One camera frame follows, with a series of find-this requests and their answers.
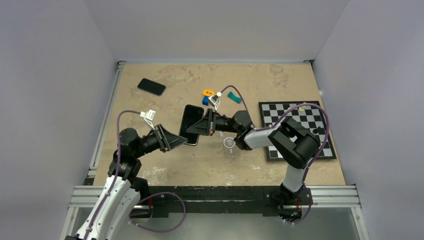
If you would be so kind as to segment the black phone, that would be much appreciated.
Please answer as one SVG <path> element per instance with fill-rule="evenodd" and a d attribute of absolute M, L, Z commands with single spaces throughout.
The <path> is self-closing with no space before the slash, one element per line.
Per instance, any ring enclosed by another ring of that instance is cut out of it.
<path fill-rule="evenodd" d="M 187 129 L 201 120 L 203 116 L 204 109 L 202 107 L 191 104 L 184 107 L 178 135 L 187 139 L 185 145 L 196 146 L 198 144 L 199 134 L 189 133 Z"/>

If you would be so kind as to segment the blue phone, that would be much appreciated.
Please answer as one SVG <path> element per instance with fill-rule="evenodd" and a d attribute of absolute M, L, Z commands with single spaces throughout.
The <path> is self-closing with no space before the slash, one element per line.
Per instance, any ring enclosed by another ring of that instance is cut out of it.
<path fill-rule="evenodd" d="M 145 91 L 147 93 L 153 94 L 155 96 L 161 96 L 164 91 L 166 90 L 166 86 L 152 81 L 150 79 L 147 78 L 143 78 L 137 85 L 137 88 L 139 90 Z"/>

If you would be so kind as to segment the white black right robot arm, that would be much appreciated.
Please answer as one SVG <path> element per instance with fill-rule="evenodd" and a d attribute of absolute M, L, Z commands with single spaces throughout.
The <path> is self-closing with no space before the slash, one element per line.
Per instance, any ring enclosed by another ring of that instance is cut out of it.
<path fill-rule="evenodd" d="M 212 136 L 216 131 L 235 133 L 233 142 L 243 151 L 274 147 L 288 166 L 279 190 L 269 197 L 281 207 L 300 202 L 301 192 L 305 189 L 307 165 L 321 147 L 318 135 L 291 116 L 284 117 L 276 126 L 256 130 L 245 110 L 227 117 L 210 108 L 201 120 L 187 127 L 187 132 L 203 136 Z"/>

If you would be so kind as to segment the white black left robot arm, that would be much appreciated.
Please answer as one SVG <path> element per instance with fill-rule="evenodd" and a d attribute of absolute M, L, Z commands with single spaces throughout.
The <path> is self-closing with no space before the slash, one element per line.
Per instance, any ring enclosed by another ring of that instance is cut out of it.
<path fill-rule="evenodd" d="M 147 135 L 139 136 L 134 128 L 118 133 L 118 148 L 109 165 L 108 177 L 92 211 L 74 235 L 67 240 L 113 240 L 134 206 L 148 203 L 148 181 L 138 177 L 140 158 L 155 150 L 169 152 L 187 142 L 187 138 L 156 125 Z"/>

